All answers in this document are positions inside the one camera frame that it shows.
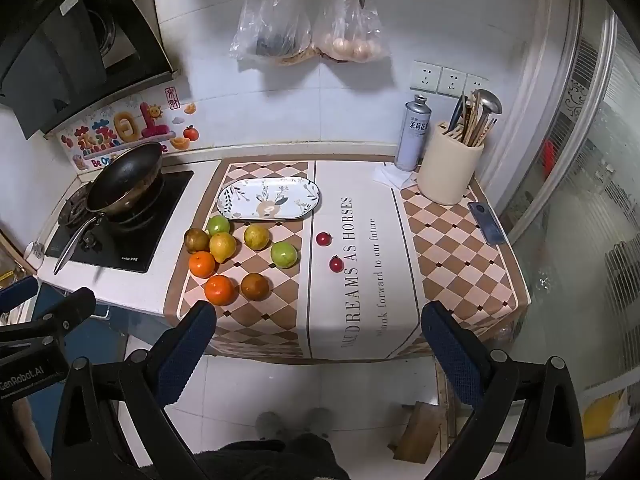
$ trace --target power outlet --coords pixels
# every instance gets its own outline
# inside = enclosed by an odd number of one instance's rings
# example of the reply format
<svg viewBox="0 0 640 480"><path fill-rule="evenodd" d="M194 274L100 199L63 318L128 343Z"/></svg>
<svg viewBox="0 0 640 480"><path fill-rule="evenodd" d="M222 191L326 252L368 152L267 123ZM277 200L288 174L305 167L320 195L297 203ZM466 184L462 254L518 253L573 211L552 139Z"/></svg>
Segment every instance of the power outlet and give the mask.
<svg viewBox="0 0 640 480"><path fill-rule="evenodd" d="M465 95L470 96L471 92L479 88L486 88L488 80L479 75L467 74L465 83Z"/></svg>
<svg viewBox="0 0 640 480"><path fill-rule="evenodd" d="M460 97L465 89L465 81L466 74L464 72L445 67L442 69L438 94Z"/></svg>
<svg viewBox="0 0 640 480"><path fill-rule="evenodd" d="M410 87L415 90L436 93L441 72L441 66L414 61L411 67Z"/></svg>

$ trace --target floral plate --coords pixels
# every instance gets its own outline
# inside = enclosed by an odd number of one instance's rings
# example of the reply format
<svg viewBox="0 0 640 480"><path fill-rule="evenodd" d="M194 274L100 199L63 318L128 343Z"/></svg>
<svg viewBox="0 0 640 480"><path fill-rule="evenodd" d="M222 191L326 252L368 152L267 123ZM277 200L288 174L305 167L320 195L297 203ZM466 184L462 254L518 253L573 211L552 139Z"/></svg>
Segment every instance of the floral plate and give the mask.
<svg viewBox="0 0 640 480"><path fill-rule="evenodd" d="M320 191L299 176L247 178L226 186L218 211L230 220L295 220L316 208Z"/></svg>

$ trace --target knife block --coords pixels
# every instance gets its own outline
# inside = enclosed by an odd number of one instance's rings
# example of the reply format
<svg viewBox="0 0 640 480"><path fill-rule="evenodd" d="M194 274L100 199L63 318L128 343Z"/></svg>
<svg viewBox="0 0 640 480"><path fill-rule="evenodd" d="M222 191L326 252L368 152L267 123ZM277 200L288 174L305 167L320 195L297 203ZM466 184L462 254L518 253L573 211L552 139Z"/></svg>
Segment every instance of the knife block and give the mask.
<svg viewBox="0 0 640 480"><path fill-rule="evenodd" d="M420 192L440 205L460 202L484 150L465 146L438 129L430 137L417 177Z"/></svg>

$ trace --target black cooktop surface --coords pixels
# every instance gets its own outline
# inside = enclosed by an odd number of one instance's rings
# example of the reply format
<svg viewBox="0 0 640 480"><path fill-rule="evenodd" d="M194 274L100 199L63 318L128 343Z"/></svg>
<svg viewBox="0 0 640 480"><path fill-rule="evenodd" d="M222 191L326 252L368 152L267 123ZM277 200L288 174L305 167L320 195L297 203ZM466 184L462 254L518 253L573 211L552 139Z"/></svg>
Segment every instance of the black cooktop surface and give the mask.
<svg viewBox="0 0 640 480"><path fill-rule="evenodd" d="M163 174L162 191L154 201L142 224L115 225L103 219L83 237L71 261L111 269L147 272L162 233L174 212L193 171ZM47 248L46 255L57 258L71 239L75 228L59 226Z"/></svg>

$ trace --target white cup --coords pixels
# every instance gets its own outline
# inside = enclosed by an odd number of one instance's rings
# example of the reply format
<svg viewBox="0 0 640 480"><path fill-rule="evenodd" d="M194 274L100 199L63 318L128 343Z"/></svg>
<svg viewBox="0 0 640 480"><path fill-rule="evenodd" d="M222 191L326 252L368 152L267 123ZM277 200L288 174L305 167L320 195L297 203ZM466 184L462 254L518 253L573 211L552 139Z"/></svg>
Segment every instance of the white cup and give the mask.
<svg viewBox="0 0 640 480"><path fill-rule="evenodd" d="M474 176L482 150L484 144L472 148L434 132L417 177L420 192L441 205L459 203Z"/></svg>
<svg viewBox="0 0 640 480"><path fill-rule="evenodd" d="M24 259L31 267L38 270L44 262L44 245L31 242L24 251Z"/></svg>

